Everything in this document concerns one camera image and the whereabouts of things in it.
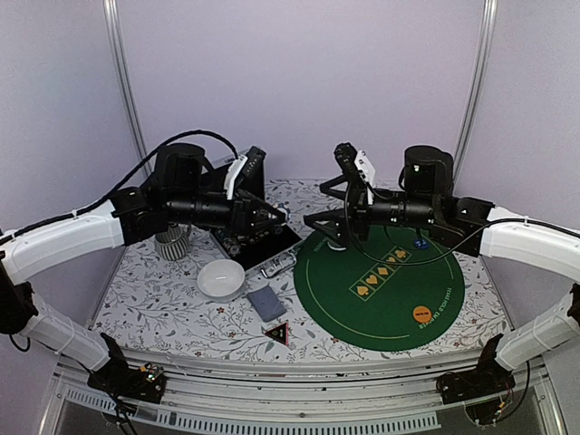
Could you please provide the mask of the blue small blind button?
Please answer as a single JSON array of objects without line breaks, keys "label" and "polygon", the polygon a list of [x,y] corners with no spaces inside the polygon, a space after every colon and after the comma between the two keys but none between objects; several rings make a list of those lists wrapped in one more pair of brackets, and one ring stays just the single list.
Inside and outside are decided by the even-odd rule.
[{"label": "blue small blind button", "polygon": [[413,245],[419,250],[427,250],[430,247],[429,242],[424,238],[415,239]]}]

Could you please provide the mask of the orange big blind button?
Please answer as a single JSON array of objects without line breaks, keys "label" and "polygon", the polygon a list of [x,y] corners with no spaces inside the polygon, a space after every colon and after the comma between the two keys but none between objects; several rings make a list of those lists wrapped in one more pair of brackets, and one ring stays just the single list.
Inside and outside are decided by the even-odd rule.
[{"label": "orange big blind button", "polygon": [[416,306],[412,311],[412,316],[419,324],[428,324],[432,320],[431,310],[424,305]]}]

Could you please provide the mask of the clear acrylic dealer button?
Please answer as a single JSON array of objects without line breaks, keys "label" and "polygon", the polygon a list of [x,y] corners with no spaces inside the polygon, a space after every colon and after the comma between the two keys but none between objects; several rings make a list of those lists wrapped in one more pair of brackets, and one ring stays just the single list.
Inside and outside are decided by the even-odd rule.
[{"label": "clear acrylic dealer button", "polygon": [[334,242],[328,242],[327,246],[334,251],[344,251],[346,249],[345,246],[335,244]]}]

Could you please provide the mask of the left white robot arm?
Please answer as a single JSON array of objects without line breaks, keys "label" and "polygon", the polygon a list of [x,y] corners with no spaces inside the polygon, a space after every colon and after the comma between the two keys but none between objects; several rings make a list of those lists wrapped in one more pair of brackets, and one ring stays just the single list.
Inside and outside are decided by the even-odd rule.
[{"label": "left white robot arm", "polygon": [[210,130],[181,132],[148,154],[155,168],[140,186],[128,188],[120,181],[88,206],[1,236],[2,334],[20,334],[74,359],[116,393],[134,386],[137,370],[129,367],[120,346],[46,304],[30,279],[92,252],[136,244],[172,225],[224,228],[252,236],[285,223],[282,211],[240,186],[261,168],[261,149],[235,152],[225,177],[205,184],[202,178],[215,170],[203,148],[185,141],[192,136],[235,148]]}]

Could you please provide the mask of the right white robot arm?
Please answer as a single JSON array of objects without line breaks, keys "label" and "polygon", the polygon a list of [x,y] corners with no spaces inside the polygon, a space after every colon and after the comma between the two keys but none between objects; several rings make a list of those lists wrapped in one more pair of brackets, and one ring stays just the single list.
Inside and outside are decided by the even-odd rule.
[{"label": "right white robot arm", "polygon": [[364,152],[334,151],[341,174],[320,190],[338,208],[304,218],[312,229],[295,268],[307,313],[337,339],[374,351],[421,347],[458,318],[467,283],[459,255],[515,260],[579,277],[577,231],[453,194],[453,159],[405,150],[400,189],[372,184]]}]

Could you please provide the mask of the left poker chip stack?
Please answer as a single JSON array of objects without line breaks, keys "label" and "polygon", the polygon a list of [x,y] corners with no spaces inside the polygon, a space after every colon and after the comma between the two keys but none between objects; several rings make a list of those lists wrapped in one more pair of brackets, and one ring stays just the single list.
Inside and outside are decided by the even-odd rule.
[{"label": "left poker chip stack", "polygon": [[217,233],[217,239],[219,240],[220,245],[225,249],[227,255],[231,258],[235,258],[240,255],[242,251],[242,243],[246,240],[246,237],[220,230]]}]

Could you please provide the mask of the white ceramic bowl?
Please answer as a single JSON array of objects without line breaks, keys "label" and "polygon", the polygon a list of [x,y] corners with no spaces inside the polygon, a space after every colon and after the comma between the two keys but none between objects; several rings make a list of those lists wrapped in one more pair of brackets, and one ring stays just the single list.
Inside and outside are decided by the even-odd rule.
[{"label": "white ceramic bowl", "polygon": [[246,272],[236,261],[218,259],[205,265],[197,276],[198,290],[214,302],[230,302],[246,286]]}]

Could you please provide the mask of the round green poker mat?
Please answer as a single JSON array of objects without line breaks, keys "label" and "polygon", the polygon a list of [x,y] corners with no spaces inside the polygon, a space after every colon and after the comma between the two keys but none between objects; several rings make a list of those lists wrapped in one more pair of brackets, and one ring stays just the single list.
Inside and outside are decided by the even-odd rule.
[{"label": "round green poker mat", "polygon": [[[334,251],[319,232],[297,253],[295,291],[304,310],[332,337],[373,351],[407,351],[445,334],[459,317],[465,280],[459,262],[430,241],[419,250],[410,229],[373,227],[359,253]],[[428,324],[412,316],[432,312]]]}]

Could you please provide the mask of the floral tablecloth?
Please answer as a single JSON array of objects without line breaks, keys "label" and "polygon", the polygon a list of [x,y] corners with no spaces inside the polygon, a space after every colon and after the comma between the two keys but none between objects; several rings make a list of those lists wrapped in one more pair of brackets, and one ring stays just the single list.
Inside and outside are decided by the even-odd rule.
[{"label": "floral tablecloth", "polygon": [[[311,180],[270,181],[266,196],[289,208],[289,224],[302,238],[301,245],[312,234],[304,216],[339,205]],[[484,266],[470,256],[458,257],[467,289],[454,324],[435,341],[398,352],[363,349],[323,330],[300,303],[295,267],[273,279],[254,275],[247,280],[248,291],[269,285],[284,305],[286,313],[274,321],[263,322],[245,296],[225,303],[209,300],[198,290],[196,278],[203,266],[220,256],[209,234],[201,230],[192,232],[188,254],[175,262],[162,259],[149,241],[129,247],[95,318],[95,329],[126,350],[252,363],[331,364],[477,350],[509,328]],[[264,335],[285,322],[288,345]]]}]

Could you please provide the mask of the striped ceramic mug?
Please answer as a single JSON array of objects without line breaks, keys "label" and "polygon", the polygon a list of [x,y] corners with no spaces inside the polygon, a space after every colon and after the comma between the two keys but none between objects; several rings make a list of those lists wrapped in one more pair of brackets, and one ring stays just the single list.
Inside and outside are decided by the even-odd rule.
[{"label": "striped ceramic mug", "polygon": [[156,253],[166,261],[178,261],[189,251],[191,226],[170,224],[166,231],[154,236]]}]

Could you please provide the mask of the red black triangle card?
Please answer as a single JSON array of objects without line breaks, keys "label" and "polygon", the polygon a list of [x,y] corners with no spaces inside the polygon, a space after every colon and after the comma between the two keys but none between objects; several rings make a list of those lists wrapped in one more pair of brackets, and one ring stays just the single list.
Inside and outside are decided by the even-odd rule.
[{"label": "red black triangle card", "polygon": [[288,345],[288,332],[288,322],[285,322],[264,331],[264,335],[277,343]]}]

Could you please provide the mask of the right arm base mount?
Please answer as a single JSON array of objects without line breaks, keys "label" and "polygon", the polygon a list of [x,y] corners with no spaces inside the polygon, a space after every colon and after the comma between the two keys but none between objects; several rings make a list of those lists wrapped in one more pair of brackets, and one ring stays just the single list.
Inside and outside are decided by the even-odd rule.
[{"label": "right arm base mount", "polygon": [[[474,369],[462,372],[446,372],[436,380],[436,390],[444,404],[469,401],[491,394],[511,395],[516,386],[512,372],[496,362],[479,362]],[[507,407],[506,399],[496,398],[480,404],[469,405],[466,413],[479,426],[496,423]]]}]

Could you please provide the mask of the left aluminium frame post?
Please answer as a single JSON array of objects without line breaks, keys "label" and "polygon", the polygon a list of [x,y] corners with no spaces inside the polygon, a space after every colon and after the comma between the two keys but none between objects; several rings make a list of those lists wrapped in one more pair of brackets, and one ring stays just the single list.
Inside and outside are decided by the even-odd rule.
[{"label": "left aluminium frame post", "polygon": [[129,64],[127,61],[125,46],[121,31],[121,19],[119,15],[118,1],[102,1],[106,32],[111,48],[112,60],[121,93],[121,101],[127,118],[132,144],[136,151],[138,162],[148,155],[144,140],[137,104],[131,85]]}]

